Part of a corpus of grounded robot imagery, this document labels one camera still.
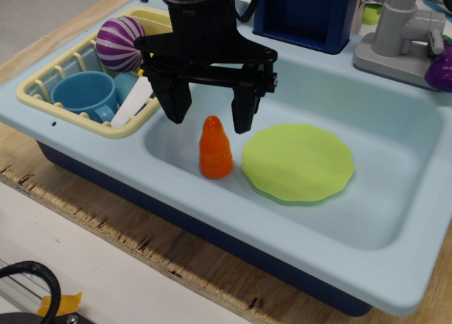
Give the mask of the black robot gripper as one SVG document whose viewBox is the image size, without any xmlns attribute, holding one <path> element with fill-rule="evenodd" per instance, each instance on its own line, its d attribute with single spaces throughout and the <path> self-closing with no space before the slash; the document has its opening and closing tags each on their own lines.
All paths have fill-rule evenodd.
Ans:
<svg viewBox="0 0 452 324">
<path fill-rule="evenodd" d="M 182 40 L 173 31 L 139 37 L 134 47 L 143 56 L 143 70 L 167 118 L 181 124 L 191 106 L 189 83 L 232 88 L 234 130 L 251 130 L 260 97 L 274 92 L 278 53 L 242 36 L 237 24 L 213 45 Z"/>
</svg>

